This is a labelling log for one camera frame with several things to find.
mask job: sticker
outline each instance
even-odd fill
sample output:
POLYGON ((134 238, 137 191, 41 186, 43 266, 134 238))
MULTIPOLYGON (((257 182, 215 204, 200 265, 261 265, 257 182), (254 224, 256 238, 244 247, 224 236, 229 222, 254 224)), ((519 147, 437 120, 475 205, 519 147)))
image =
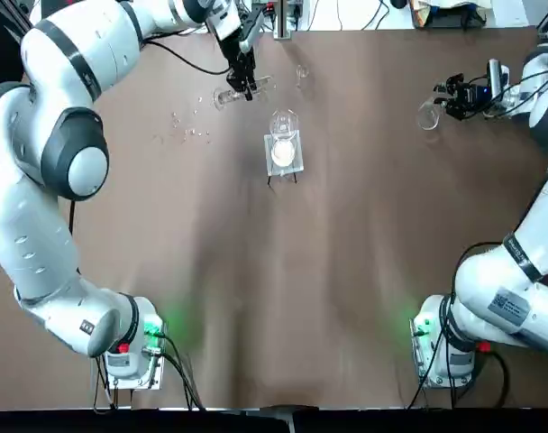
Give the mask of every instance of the sticker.
POLYGON ((468 365, 472 362, 472 354, 451 354, 449 364, 468 365))
POLYGON ((490 302, 489 310, 516 327, 520 327, 528 317, 530 305, 526 299, 516 293, 498 289, 494 299, 490 302))
POLYGON ((108 366, 110 367, 127 367, 130 365, 130 356, 124 355, 108 355, 108 366))
POLYGON ((82 324, 79 326, 79 328, 80 330, 91 336, 94 332, 95 326, 93 323, 90 323, 87 320, 82 320, 82 324))
POLYGON ((538 347, 548 351, 548 340, 538 336, 528 329, 521 329, 512 335, 514 338, 521 340, 523 343, 528 344, 531 347, 538 347))

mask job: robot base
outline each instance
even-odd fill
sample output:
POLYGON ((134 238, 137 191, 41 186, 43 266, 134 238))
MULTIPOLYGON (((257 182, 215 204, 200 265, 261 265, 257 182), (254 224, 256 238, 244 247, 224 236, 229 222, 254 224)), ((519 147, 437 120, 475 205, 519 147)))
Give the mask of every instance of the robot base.
POLYGON ((151 352, 161 353, 164 350, 164 339, 148 334, 163 333, 165 326, 152 303, 143 297, 134 298, 140 311, 140 321, 136 337, 130 343, 129 351, 123 358, 124 366, 120 366, 120 356, 106 353, 106 369, 110 389, 118 390, 159 390, 162 384, 164 358, 162 356, 144 353, 147 348, 151 352))
MULTIPOLYGON (((410 319, 410 336, 412 340, 412 357, 415 363, 416 374, 422 380, 428 370, 433 356, 434 363, 425 380, 425 388, 450 388, 451 381, 446 364, 446 339, 443 336, 436 354, 434 348, 441 333, 438 310, 443 297, 440 295, 428 298, 418 316, 410 319)), ((465 354, 449 345, 451 359, 468 360, 460 365, 450 364, 454 387, 459 388, 471 380, 471 371, 474 362, 472 354, 465 354)))

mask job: robotic arm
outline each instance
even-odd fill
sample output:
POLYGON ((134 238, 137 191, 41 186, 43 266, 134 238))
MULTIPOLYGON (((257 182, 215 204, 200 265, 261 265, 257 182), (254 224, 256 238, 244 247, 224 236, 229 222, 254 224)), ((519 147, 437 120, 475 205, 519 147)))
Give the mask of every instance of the robotic arm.
POLYGON ((84 200, 103 186, 109 155, 92 105, 150 35, 206 22, 232 68, 228 82, 251 99, 260 11, 252 18, 241 23, 230 0, 87 0, 24 36, 31 85, 0 85, 0 264, 20 307, 73 351, 105 354, 118 388, 152 382, 148 349, 160 349, 164 325, 147 299, 98 289, 77 272, 57 196, 84 200))
POLYGON ((523 77, 509 85, 509 69, 498 60, 489 60, 485 76, 464 82, 464 75, 454 75, 434 87, 445 93, 434 100, 446 114, 458 120, 483 114, 487 118, 509 117, 528 122, 538 145, 548 150, 548 44, 539 45, 526 57, 523 77), (485 78, 487 83, 477 84, 485 78))
MULTIPOLYGON (((508 69, 497 60, 489 62, 487 79, 486 86, 478 86, 464 83, 461 74, 450 77, 435 90, 452 98, 438 98, 438 103, 459 120, 480 112, 526 120, 548 150, 548 45, 527 57, 520 84, 508 85, 508 69)), ((548 352, 548 287, 539 282, 547 274, 548 180, 501 246, 460 265, 455 297, 429 297, 411 320, 416 370, 426 377, 425 386, 468 383, 480 340, 548 352)))

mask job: red button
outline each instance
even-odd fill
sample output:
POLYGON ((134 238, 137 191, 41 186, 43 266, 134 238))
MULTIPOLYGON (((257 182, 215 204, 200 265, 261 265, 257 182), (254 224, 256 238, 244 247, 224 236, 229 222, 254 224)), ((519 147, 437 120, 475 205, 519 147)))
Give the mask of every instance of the red button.
POLYGON ((481 341, 479 343, 479 352, 482 352, 483 354, 487 354, 490 352, 492 348, 490 347, 490 343, 488 341, 481 341))

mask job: brown paper backdrop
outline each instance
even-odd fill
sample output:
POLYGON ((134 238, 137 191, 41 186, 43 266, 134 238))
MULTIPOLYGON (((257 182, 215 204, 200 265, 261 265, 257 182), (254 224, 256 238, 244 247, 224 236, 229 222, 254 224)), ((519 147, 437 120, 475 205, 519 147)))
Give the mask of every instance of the brown paper backdrop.
MULTIPOLYGON (((224 67, 211 36, 165 42, 224 67)), ((224 77, 147 47, 97 104, 111 169, 77 206, 80 269, 155 303, 207 406, 408 404, 408 319, 450 289, 466 246, 516 225, 547 163, 523 125, 443 117, 427 134, 416 109, 435 82, 481 75, 489 58, 519 78, 534 45, 532 29, 264 36, 256 75, 277 89, 222 112, 211 95, 224 77), (310 71, 303 90, 297 64, 310 71), (269 189, 262 137, 280 108, 299 115, 306 169, 269 189)), ((88 406, 87 360, 36 328, 10 289, 0 271, 0 409, 88 406)), ((548 356, 500 352, 508 404, 548 406, 548 356)), ((464 404, 489 405, 500 381, 490 363, 464 404)), ((169 368, 163 388, 134 407, 184 405, 169 368)), ((428 397, 448 404, 448 392, 428 397)))

